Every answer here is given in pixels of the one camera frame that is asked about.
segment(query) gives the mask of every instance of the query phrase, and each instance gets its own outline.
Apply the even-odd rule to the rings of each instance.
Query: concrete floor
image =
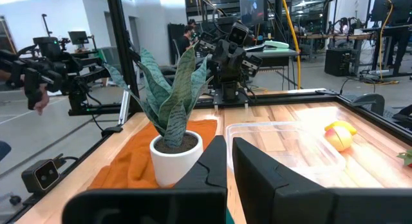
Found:
[[[362,54],[362,61],[370,60],[368,53]],[[406,55],[401,71],[410,70],[412,56]],[[324,56],[302,63],[302,87],[328,88],[339,91],[345,77],[334,77],[324,73]],[[376,92],[383,95],[386,105],[404,107],[412,104],[412,81],[408,77],[397,78],[399,84],[377,86]],[[279,73],[259,73],[252,84],[268,90],[282,90],[283,77]],[[283,89],[288,89],[287,80]],[[349,81],[344,94],[362,95],[373,91],[373,86],[358,81]],[[122,91],[119,88],[95,88],[91,93],[102,103],[119,102]],[[21,91],[0,91],[0,140],[12,146],[12,152],[0,162],[0,222],[14,213],[20,206],[13,207],[2,195],[12,192],[22,199],[30,194],[21,179],[21,172],[38,160],[50,159],[60,153],[65,156],[81,156],[100,139],[100,130],[91,117],[69,117],[70,108],[66,97],[53,97],[43,116],[26,108],[26,98]],[[117,124],[118,115],[102,115],[97,118],[105,128]],[[64,165],[63,171],[71,162]]]

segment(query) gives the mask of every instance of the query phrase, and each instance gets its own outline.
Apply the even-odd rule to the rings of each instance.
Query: metal frame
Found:
[[[122,69],[124,71],[125,81],[131,86],[133,93],[138,95],[138,90],[135,80],[135,72],[131,68],[131,57],[128,52],[127,44],[127,33],[126,26],[124,25],[124,17],[121,7],[121,0],[108,0],[109,8],[111,12],[111,18],[113,21],[113,26],[115,28],[116,42],[118,43],[119,56],[122,56],[120,63],[122,64]],[[277,94],[277,95],[258,95],[257,102],[250,104],[251,106],[263,106],[263,105],[280,105],[280,104],[299,104],[299,103],[313,103],[313,102],[338,102],[345,108],[360,115],[367,121],[376,125],[377,127],[387,131],[389,134],[398,138],[399,140],[412,145],[412,131],[403,128],[402,126],[395,124],[391,120],[378,116],[371,111],[363,107],[355,107],[350,104],[350,101],[341,95],[338,95],[334,91],[315,91],[308,93],[287,93],[287,94]],[[224,104],[221,107],[233,107],[233,106],[244,106],[243,104]],[[210,99],[199,99],[195,108],[213,108],[213,101]],[[137,109],[132,102],[130,103],[131,117]],[[52,185],[54,188],[58,183],[60,183],[65,177],[72,172],[77,166],[79,166],[91,153],[93,153],[100,145],[102,145],[111,135],[104,136],[100,139],[93,147],[91,147],[86,153],[84,153],[79,160],[70,165],[63,173],[58,182]],[[13,223],[21,218],[28,210],[30,210],[37,202],[39,202],[43,197],[49,193],[42,195],[32,195],[26,201],[23,202],[23,208],[17,211],[10,219],[6,220],[6,223]]]

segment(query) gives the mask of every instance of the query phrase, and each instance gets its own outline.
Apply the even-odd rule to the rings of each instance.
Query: snake plant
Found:
[[[128,88],[120,72],[105,64],[113,82],[128,91],[139,103],[156,130],[163,136],[168,147],[180,147],[189,116],[202,91],[207,88],[211,78],[206,81],[206,58],[195,71],[194,49],[188,49],[180,58],[173,85],[164,79],[155,58],[144,48],[140,52],[139,68],[144,73],[146,100],[140,100]]]

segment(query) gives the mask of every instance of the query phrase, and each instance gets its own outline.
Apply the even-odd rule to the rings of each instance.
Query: soil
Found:
[[[196,144],[198,144],[198,139],[192,135],[185,133],[185,135],[183,136],[182,145],[180,147],[168,147],[163,141],[163,138],[161,138],[154,144],[154,148],[161,153],[178,154],[189,151],[190,149],[195,147]]]

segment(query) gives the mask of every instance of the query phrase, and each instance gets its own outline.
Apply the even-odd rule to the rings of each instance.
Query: window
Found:
[[[0,50],[8,50],[12,53],[16,53],[15,45],[10,35],[6,19],[0,15]]]

